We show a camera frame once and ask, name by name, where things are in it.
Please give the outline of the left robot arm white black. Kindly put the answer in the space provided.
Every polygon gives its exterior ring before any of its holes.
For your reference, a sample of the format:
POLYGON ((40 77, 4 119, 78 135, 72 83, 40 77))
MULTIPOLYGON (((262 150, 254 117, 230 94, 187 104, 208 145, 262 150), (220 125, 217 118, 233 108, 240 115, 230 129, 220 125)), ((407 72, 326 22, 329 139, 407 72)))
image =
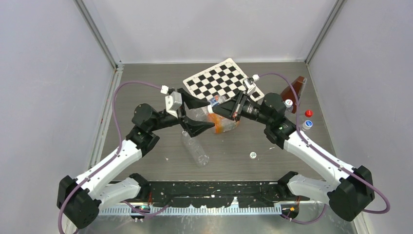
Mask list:
POLYGON ((57 207, 58 229, 63 233, 62 218, 66 216, 78 229, 91 224, 100 210, 122 200, 134 198, 143 202, 149 197, 149 188, 142 179, 128 177, 125 181, 107 187, 120 172, 149 153, 159 141, 154 131, 181 125, 191 137, 196 137, 209 128, 211 122, 196 121, 186 114, 186 108, 211 108, 209 101, 200 100, 184 89, 169 89, 166 94, 165 109, 156 111, 149 104, 139 104, 134 111, 134 127, 119 146, 101 162, 75 178, 65 176, 59 183, 57 207))

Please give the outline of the clear plastic bottle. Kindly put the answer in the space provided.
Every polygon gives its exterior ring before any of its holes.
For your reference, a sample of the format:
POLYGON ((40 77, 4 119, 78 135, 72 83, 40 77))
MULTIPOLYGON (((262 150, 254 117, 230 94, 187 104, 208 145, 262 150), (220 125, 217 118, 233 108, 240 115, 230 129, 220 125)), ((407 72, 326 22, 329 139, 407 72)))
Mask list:
POLYGON ((209 163, 209 156, 196 137, 191 137, 188 132, 182 131, 182 143, 197 166, 203 167, 209 163))

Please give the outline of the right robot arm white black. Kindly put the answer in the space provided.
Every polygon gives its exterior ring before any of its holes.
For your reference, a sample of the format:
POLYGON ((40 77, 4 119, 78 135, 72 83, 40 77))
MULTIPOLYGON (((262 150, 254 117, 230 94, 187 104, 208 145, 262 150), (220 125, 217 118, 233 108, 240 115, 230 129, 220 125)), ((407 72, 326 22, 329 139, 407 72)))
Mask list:
POLYGON ((372 188, 361 182, 372 183, 371 172, 341 161, 312 141, 304 131, 285 117, 286 105, 279 94, 268 93, 261 104, 239 92, 235 97, 214 106, 210 113, 230 120, 242 117, 265 125, 266 138, 281 149, 294 154, 309 165, 323 180, 306 178, 289 172, 280 179, 278 194, 284 200, 304 196, 328 205, 345 221, 353 221, 375 198, 372 188))

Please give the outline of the clear bottle blue label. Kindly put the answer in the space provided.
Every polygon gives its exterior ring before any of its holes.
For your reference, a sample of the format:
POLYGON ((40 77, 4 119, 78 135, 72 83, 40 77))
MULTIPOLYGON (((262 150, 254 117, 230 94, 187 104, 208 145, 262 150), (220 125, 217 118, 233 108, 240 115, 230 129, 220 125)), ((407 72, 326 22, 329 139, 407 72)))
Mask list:
POLYGON ((209 105, 201 108, 188 110, 188 116, 196 121, 208 121, 209 108, 221 104, 227 100, 226 96, 215 95, 209 99, 209 105))

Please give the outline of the black white chessboard mat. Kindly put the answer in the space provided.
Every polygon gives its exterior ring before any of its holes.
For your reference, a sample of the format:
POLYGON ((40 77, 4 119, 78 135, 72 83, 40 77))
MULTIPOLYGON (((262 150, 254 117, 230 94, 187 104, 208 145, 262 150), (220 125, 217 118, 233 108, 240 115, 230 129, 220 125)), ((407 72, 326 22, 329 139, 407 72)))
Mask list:
POLYGON ((246 78, 248 76, 233 59, 228 58, 188 77, 183 84, 198 99, 210 100, 217 95, 232 98, 245 90, 243 81, 246 78))

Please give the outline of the orange crushed plastic bottle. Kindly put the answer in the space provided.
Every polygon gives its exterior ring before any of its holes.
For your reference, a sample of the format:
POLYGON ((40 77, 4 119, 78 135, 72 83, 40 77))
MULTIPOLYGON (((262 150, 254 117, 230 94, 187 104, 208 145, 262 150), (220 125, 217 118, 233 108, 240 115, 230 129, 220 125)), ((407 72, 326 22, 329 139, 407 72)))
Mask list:
POLYGON ((215 124, 213 131, 216 134, 221 134, 224 132, 234 130, 240 123, 239 121, 230 120, 218 114, 208 114, 207 119, 209 122, 215 124))

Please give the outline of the upright bottle white red cap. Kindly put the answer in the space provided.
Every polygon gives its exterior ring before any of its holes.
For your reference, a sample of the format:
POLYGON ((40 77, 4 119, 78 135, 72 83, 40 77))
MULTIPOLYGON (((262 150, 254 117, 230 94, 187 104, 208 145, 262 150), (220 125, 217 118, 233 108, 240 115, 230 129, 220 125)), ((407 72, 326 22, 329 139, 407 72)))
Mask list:
POLYGON ((284 101, 284 104, 285 104, 285 106, 286 106, 286 112, 287 112, 287 113, 292 113, 293 110, 294 110, 294 102, 293 102, 292 100, 290 100, 290 99, 286 99, 286 100, 284 101))

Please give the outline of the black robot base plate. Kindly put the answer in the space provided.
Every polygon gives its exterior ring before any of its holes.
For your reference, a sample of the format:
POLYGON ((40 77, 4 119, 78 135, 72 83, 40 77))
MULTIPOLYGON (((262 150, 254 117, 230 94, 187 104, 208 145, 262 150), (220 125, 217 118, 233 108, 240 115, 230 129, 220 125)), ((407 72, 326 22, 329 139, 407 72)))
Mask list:
POLYGON ((308 201, 276 181, 153 181, 147 198, 155 207, 264 208, 282 201, 308 201))

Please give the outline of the white green cap front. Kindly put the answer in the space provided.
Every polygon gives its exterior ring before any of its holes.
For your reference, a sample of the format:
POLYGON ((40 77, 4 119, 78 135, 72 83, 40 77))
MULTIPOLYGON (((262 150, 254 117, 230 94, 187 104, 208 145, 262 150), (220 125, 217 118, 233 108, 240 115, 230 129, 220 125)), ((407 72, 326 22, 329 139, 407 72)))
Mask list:
POLYGON ((255 152, 251 152, 251 153, 249 154, 249 157, 250 157, 251 159, 255 159, 255 158, 257 157, 257 154, 256 154, 255 152))

